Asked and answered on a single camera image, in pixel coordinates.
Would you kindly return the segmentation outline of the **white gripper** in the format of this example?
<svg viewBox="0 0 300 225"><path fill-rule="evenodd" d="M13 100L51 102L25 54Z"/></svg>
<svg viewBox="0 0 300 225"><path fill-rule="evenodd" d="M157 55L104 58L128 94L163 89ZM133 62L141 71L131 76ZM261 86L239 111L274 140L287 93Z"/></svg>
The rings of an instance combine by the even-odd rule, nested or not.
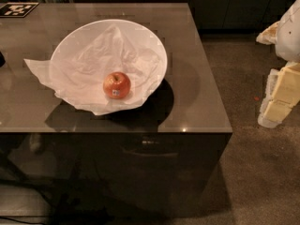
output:
<svg viewBox="0 0 300 225"><path fill-rule="evenodd" d="M274 44L276 55L289 61L281 70L271 69L258 117L260 126L275 128L300 101L300 0L295 0L280 20L262 31L256 41Z"/></svg>

